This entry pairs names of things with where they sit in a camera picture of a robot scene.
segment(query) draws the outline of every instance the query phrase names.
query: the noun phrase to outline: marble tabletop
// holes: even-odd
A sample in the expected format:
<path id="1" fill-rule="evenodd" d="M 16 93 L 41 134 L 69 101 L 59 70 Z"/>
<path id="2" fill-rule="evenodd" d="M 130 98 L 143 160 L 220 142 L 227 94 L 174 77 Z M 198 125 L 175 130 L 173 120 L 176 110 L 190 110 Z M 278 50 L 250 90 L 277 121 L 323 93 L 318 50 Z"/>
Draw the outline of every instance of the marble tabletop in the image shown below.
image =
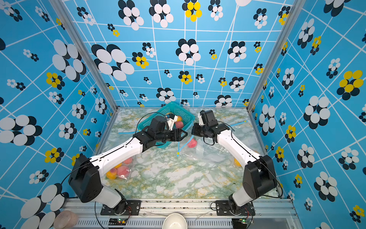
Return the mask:
<path id="1" fill-rule="evenodd" d="M 187 108 L 196 116 L 202 108 Z M 235 136 L 251 149 L 264 155 L 255 136 L 249 114 L 243 108 L 210 108 L 217 120 L 234 125 Z M 103 152 L 129 139 L 140 118 L 159 108 L 120 108 L 117 119 L 104 146 Z M 186 143 L 191 134 L 179 144 Z M 172 142 L 165 149 L 152 147 L 136 155 L 129 165 L 131 173 L 127 180 L 104 178 L 102 182 L 116 188 L 126 198 L 215 198 L 225 199 L 239 189 L 243 179 L 243 168 L 234 164 L 234 157 L 222 146 L 209 146 L 202 138 L 194 137 L 195 148 L 185 146 L 180 150 L 178 143 Z M 277 196 L 276 191 L 269 192 Z"/>

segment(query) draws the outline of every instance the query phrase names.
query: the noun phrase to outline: metal bracket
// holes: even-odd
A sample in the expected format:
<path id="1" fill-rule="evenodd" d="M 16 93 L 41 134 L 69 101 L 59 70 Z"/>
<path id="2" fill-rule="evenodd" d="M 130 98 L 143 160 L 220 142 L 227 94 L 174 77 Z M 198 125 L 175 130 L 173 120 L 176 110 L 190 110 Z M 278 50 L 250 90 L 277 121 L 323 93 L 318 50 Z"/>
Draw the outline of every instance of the metal bracket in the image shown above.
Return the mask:
<path id="1" fill-rule="evenodd" d="M 127 200 L 126 207 L 130 207 L 132 209 L 131 215 L 138 215 L 141 208 L 141 200 Z M 100 211 L 101 215 L 115 215 L 113 210 L 107 205 L 103 205 L 102 210 Z M 121 215 L 129 215 L 129 211 L 126 208 Z"/>
<path id="2" fill-rule="evenodd" d="M 228 215 L 234 215 L 230 211 L 229 203 L 227 200 L 217 200 L 216 203 L 216 214 L 218 216 L 228 216 Z M 247 203 L 245 205 L 245 208 L 249 211 L 249 215 L 255 215 L 254 207 L 251 205 L 251 203 Z M 248 215 L 248 211 L 243 208 L 243 212 L 239 215 Z"/>

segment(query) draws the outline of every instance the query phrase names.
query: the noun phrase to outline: blue patterned wall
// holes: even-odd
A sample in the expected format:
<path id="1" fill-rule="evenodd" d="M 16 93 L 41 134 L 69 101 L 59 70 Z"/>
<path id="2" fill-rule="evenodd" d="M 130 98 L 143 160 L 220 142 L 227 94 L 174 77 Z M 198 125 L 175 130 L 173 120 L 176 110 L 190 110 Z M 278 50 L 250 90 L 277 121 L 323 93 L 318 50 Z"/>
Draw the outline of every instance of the blue patterned wall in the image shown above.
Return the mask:
<path id="1" fill-rule="evenodd" d="M 112 111 L 48 1 L 0 9 L 0 228 L 49 228 Z"/>
<path id="2" fill-rule="evenodd" d="M 114 99 L 126 107 L 244 106 L 293 3 L 64 1 Z"/>
<path id="3" fill-rule="evenodd" d="M 307 0 L 252 110 L 303 228 L 366 228 L 365 13 Z"/>

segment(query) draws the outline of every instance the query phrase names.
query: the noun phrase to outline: white circle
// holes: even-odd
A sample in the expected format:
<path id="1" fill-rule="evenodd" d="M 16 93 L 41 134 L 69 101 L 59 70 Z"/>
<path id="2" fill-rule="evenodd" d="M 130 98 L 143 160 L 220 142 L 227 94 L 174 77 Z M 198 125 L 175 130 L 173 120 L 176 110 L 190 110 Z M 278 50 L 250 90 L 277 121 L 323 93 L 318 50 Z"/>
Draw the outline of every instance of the white circle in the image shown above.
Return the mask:
<path id="1" fill-rule="evenodd" d="M 351 159 L 350 157 L 346 157 L 345 161 L 346 161 L 347 163 L 352 163 L 352 159 Z"/>
<path id="2" fill-rule="evenodd" d="M 320 178 L 326 181 L 328 180 L 328 175 L 325 172 L 320 172 Z"/>
<path id="3" fill-rule="evenodd" d="M 140 11 L 138 10 L 138 8 L 137 8 L 137 7 L 133 7 L 133 8 L 131 9 L 131 13 L 132 13 L 132 15 L 134 15 L 135 17 L 140 16 Z"/>
<path id="4" fill-rule="evenodd" d="M 310 28 L 313 26 L 313 24 L 314 24 L 314 18 L 309 20 L 309 22 L 307 23 L 307 27 Z"/>
<path id="5" fill-rule="evenodd" d="M 55 196 L 57 195 L 57 186 L 56 185 L 50 185 L 45 190 L 43 190 L 41 195 L 41 200 L 44 203 L 50 202 Z"/>
<path id="6" fill-rule="evenodd" d="M 189 49 L 192 53 L 196 53 L 196 52 L 198 52 L 198 45 L 192 44 Z"/>
<path id="7" fill-rule="evenodd" d="M 313 113 L 311 116 L 310 116 L 310 121 L 314 124 L 318 123 L 320 121 L 320 116 L 318 113 Z"/>
<path id="8" fill-rule="evenodd" d="M 67 54 L 67 48 L 66 45 L 59 39 L 56 39 L 53 42 L 53 47 L 55 49 L 55 51 L 61 55 L 61 56 L 65 56 Z"/>
<path id="9" fill-rule="evenodd" d="M 20 216 L 24 219 L 30 218 L 32 215 L 37 213 L 39 208 L 41 207 L 41 199 L 38 197 L 34 197 L 28 200 L 20 210 Z"/>
<path id="10" fill-rule="evenodd" d="M 194 60 L 193 60 L 192 58 L 187 58 L 187 59 L 186 59 L 186 64 L 187 64 L 188 66 L 192 66 L 192 65 L 193 65 L 193 63 L 194 63 Z"/>
<path id="11" fill-rule="evenodd" d="M 303 161 L 305 164 L 309 162 L 309 160 L 307 159 L 307 157 L 306 157 L 306 156 L 303 156 L 303 157 L 302 157 L 302 161 Z"/>
<path id="12" fill-rule="evenodd" d="M 143 23 L 144 23 L 143 18 L 142 18 L 142 17 L 140 17 L 140 16 L 138 16 L 138 17 L 136 18 L 136 23 L 137 23 L 138 25 L 143 25 Z"/>
<path id="13" fill-rule="evenodd" d="M 161 27 L 163 27 L 163 28 L 168 27 L 168 22 L 167 22 L 167 20 L 162 19 L 162 20 L 160 21 L 160 25 L 161 25 Z"/>
<path id="14" fill-rule="evenodd" d="M 32 136 L 36 132 L 36 128 L 33 125 L 26 125 L 23 128 L 23 133 L 27 136 Z"/>
<path id="15" fill-rule="evenodd" d="M 359 159 L 357 156 L 353 156 L 353 157 L 352 157 L 352 161 L 353 161 L 354 163 L 358 163 L 358 162 L 360 161 L 360 159 Z"/>
<path id="16" fill-rule="evenodd" d="M 110 74 L 112 74 L 112 72 L 113 72 L 113 69 L 112 69 L 112 67 L 109 65 L 109 64 L 107 64 L 107 63 L 100 63 L 100 64 L 98 64 L 98 69 L 102 72 L 102 73 L 104 73 L 104 74 L 106 74 L 106 75 L 110 75 Z"/>
<path id="17" fill-rule="evenodd" d="M 125 25 L 131 25 L 132 21 L 131 21 L 131 18 L 126 16 L 123 18 L 123 22 L 125 23 Z"/>
<path id="18" fill-rule="evenodd" d="M 0 120 L 0 128 L 3 130 L 11 130 L 15 127 L 15 121 L 12 118 L 5 117 Z"/>
<path id="19" fill-rule="evenodd" d="M 312 147 L 308 147 L 307 148 L 307 152 L 310 154 L 310 155 L 313 155 L 314 154 L 314 149 Z"/>
<path id="20" fill-rule="evenodd" d="M 351 151 L 351 153 L 352 153 L 352 155 L 353 155 L 353 156 L 358 156 L 358 151 L 357 151 L 357 150 L 355 150 L 355 149 L 353 149 L 353 150 Z"/>
<path id="21" fill-rule="evenodd" d="M 201 59 L 201 55 L 196 52 L 195 54 L 193 54 L 192 58 L 194 61 L 199 61 Z"/>
<path id="22" fill-rule="evenodd" d="M 309 103 L 310 103 L 310 105 L 311 106 L 316 106 L 316 105 L 318 105 L 318 102 L 319 102 L 319 99 L 318 99 L 318 97 L 317 96 L 312 96 L 311 98 L 310 98 L 310 100 L 309 100 Z"/>
<path id="23" fill-rule="evenodd" d="M 268 129 L 269 129 L 268 122 L 263 123 L 262 129 L 263 129 L 264 132 L 268 132 Z"/>
<path id="24" fill-rule="evenodd" d="M 34 215 L 27 219 L 20 229 L 38 229 L 39 224 L 40 218 L 37 215 Z"/>
<path id="25" fill-rule="evenodd" d="M 330 116 L 330 111 L 328 108 L 323 108 L 320 110 L 319 115 L 321 119 L 328 119 Z"/>
<path id="26" fill-rule="evenodd" d="M 25 134 L 18 134 L 13 139 L 14 144 L 18 146 L 24 145 L 27 141 L 28 137 Z"/>
<path id="27" fill-rule="evenodd" d="M 159 14 L 154 14 L 153 19 L 154 19 L 154 22 L 159 23 L 161 20 L 161 17 Z"/>
<path id="28" fill-rule="evenodd" d="M 132 15 L 132 11 L 131 11 L 131 9 L 130 9 L 130 8 L 128 8 L 128 7 L 123 8 L 123 13 L 124 13 L 127 17 L 131 17 L 131 15 Z"/>
<path id="29" fill-rule="evenodd" d="M 168 14 L 168 13 L 170 13 L 170 6 L 168 5 L 168 4 L 164 4 L 163 5 L 163 12 L 165 13 L 165 14 Z"/>
<path id="30" fill-rule="evenodd" d="M 172 23 L 172 22 L 173 22 L 173 20 L 174 20 L 174 17 L 173 17 L 173 15 L 172 15 L 172 14 L 167 14 L 167 15 L 165 16 L 165 19 L 167 20 L 167 22 Z"/>
<path id="31" fill-rule="evenodd" d="M 320 191 L 324 194 L 324 195 L 328 195 L 329 194 L 329 190 L 327 189 L 326 186 L 321 186 L 320 187 Z"/>
<path id="32" fill-rule="evenodd" d="M 52 211 L 47 213 L 40 221 L 39 229 L 49 229 L 55 221 L 56 214 Z"/>
<path id="33" fill-rule="evenodd" d="M 234 53 L 239 52 L 239 50 L 240 50 L 239 46 L 235 46 L 235 47 L 232 49 L 232 51 L 233 51 Z"/>
<path id="34" fill-rule="evenodd" d="M 242 46 L 242 47 L 239 49 L 239 52 L 240 52 L 240 53 L 244 53 L 245 51 L 247 51 L 247 47 L 245 47 L 245 46 Z"/>
<path id="35" fill-rule="evenodd" d="M 329 186 L 328 188 L 329 190 L 329 193 L 332 195 L 332 196 L 337 196 L 338 195 L 338 192 L 337 192 L 337 189 L 333 186 Z"/>
<path id="36" fill-rule="evenodd" d="M 305 155 L 305 152 L 302 149 L 299 149 L 299 155 L 300 156 L 304 156 Z"/>
<path id="37" fill-rule="evenodd" d="M 264 120 L 265 120 L 265 116 L 264 116 L 264 114 L 261 114 L 260 116 L 259 116 L 259 123 L 264 123 Z"/>
<path id="38" fill-rule="evenodd" d="M 184 53 L 184 52 L 181 52 L 179 55 L 178 55 L 178 58 L 179 60 L 181 61 L 185 61 L 187 59 L 187 55 Z"/>
<path id="39" fill-rule="evenodd" d="M 302 144 L 301 148 L 302 148 L 303 151 L 307 151 L 307 145 L 306 144 Z"/>
<path id="40" fill-rule="evenodd" d="M 230 58 L 230 59 L 234 59 L 235 57 L 236 57 L 235 53 L 233 53 L 233 52 L 232 52 L 232 53 L 230 53 L 230 55 L 229 55 L 229 58 Z"/>
<path id="41" fill-rule="evenodd" d="M 325 107 L 327 107 L 328 106 L 328 104 L 329 104 L 329 99 L 327 98 L 327 97 L 321 97 L 320 99 L 319 99 L 319 106 L 321 107 L 321 108 L 325 108 Z"/>
<path id="42" fill-rule="evenodd" d="M 311 163 L 314 163 L 315 162 L 315 157 L 313 155 L 309 155 L 308 157 L 308 160 L 311 162 Z"/>
<path id="43" fill-rule="evenodd" d="M 320 178 L 320 177 L 317 177 L 315 180 L 316 180 L 317 184 L 320 185 L 320 186 L 322 186 L 324 184 L 323 179 Z"/>
<path id="44" fill-rule="evenodd" d="M 51 202 L 51 206 L 50 206 L 51 211 L 57 211 L 58 209 L 60 209 L 62 207 L 62 205 L 64 204 L 64 202 L 65 202 L 65 197 L 63 197 L 61 194 L 58 194 L 57 196 L 55 196 L 55 198 Z"/>
<path id="45" fill-rule="evenodd" d="M 188 53 L 189 52 L 189 45 L 188 44 L 183 44 L 181 47 L 180 47 L 180 49 L 181 49 L 181 51 L 182 52 L 184 52 L 184 53 Z"/>

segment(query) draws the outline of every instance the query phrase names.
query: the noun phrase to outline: teal plastic basket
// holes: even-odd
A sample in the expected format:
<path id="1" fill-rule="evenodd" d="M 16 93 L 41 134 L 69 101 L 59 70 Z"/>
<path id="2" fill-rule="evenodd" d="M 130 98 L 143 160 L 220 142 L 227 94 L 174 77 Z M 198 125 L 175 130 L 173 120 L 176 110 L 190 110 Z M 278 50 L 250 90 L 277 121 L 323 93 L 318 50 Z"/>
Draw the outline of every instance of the teal plastic basket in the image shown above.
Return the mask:
<path id="1" fill-rule="evenodd" d="M 168 103 L 167 105 L 163 106 L 160 110 L 158 110 L 157 112 L 162 113 L 162 114 L 167 114 L 167 113 L 173 113 L 175 115 L 179 115 L 182 117 L 182 122 L 184 124 L 184 127 L 182 128 L 182 130 L 187 131 L 191 126 L 193 126 L 193 122 L 195 120 L 195 116 L 187 111 L 186 109 L 182 108 L 181 106 L 171 102 Z M 153 120 L 154 117 L 156 116 L 161 116 L 160 114 L 157 113 L 153 113 L 151 114 L 150 117 L 148 117 L 147 119 L 145 119 L 143 122 L 141 122 L 137 128 L 139 130 L 142 130 L 144 127 L 149 126 L 151 123 L 151 120 Z M 170 141 L 167 141 L 164 145 L 161 146 L 157 146 L 158 148 L 162 148 L 165 149 L 168 145 L 170 145 Z"/>

